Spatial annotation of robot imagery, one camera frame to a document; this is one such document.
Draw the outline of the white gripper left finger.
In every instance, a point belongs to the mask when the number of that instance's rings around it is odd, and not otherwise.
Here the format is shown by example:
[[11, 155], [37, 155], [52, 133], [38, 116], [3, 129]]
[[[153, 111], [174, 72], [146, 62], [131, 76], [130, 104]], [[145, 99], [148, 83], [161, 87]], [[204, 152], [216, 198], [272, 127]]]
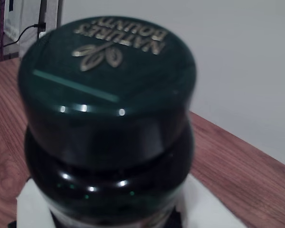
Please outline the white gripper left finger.
[[16, 200], [17, 216], [8, 224], [9, 228], [55, 227], [51, 212], [32, 179], [27, 180]]

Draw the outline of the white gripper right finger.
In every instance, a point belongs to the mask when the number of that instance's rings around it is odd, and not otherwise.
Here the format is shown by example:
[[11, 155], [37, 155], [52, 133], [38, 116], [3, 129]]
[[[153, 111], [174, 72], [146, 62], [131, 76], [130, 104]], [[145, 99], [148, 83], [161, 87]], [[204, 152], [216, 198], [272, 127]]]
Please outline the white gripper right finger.
[[177, 203], [183, 228], [245, 228], [209, 189], [189, 174]]

